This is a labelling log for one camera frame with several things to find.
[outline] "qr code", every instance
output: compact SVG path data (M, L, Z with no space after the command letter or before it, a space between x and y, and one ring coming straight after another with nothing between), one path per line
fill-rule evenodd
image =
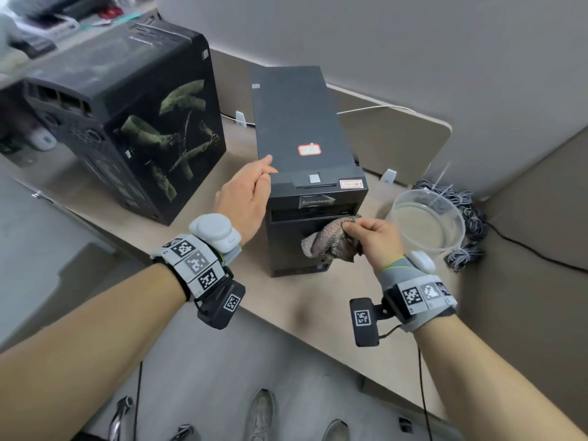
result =
M369 326L371 325L371 318L369 316L369 310L363 309L361 311L354 311L355 315L355 326Z
M423 292L424 295L428 298L428 299L434 299L435 297L439 296L439 293L435 290L435 288L433 287L433 285L425 285L425 287L423 288Z
M439 290L443 293L444 296L451 296L451 294L447 290L447 287L445 287L445 285L443 283L441 283L440 281L436 281L435 284L437 285L437 288L439 288Z
M186 240L182 240L180 244L176 244L172 247L172 251L175 255L183 257L193 251L195 247L188 243Z
M239 305L240 301L241 297L238 297L235 294L231 294L229 296L229 299L224 304L223 308L227 311L235 312L235 310L237 309L237 305Z
M184 262L194 271L195 275L200 274L210 264L200 251L195 251Z
M178 244L182 240L182 238L174 238L173 240L168 241L166 244L164 244L164 247L172 247L174 244Z
M408 305L421 303L423 301L423 298L420 296L419 290L416 288L410 288L405 291L402 291L402 295L405 297L406 303Z
M204 291L210 288L212 285L214 285L217 282L217 280L217 275L212 270L212 267L198 278L200 286L202 286L202 289Z

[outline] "gray sneaker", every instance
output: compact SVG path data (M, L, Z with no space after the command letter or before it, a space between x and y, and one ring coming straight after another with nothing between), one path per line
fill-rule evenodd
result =
M260 390L255 394L249 406L243 441L273 441L273 415L275 398L269 390Z
M323 435L323 441L351 441L351 433L346 423L335 419Z

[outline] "forearm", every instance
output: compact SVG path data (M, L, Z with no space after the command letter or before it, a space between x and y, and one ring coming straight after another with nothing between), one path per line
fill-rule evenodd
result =
M437 391L468 441L588 439L457 316L415 331Z
M0 355L0 439L69 441L185 303L153 265Z

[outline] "person's left hand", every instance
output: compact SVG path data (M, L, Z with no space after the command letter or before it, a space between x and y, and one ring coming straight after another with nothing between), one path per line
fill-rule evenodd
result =
M231 220L241 234L242 246L253 238L263 221L272 190L269 173L277 173L271 163L272 155L267 155L246 164L217 192L214 211Z

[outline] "hand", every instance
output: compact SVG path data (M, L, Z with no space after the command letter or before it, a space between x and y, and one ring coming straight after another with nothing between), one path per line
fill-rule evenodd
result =
M277 173L271 163L272 155L267 155L246 164L217 192L214 211L231 220L241 234L242 246L254 237L263 221L272 190L269 173Z
M354 223L343 223L343 230L361 241L364 254L375 272L404 257L401 233L394 223L359 218Z

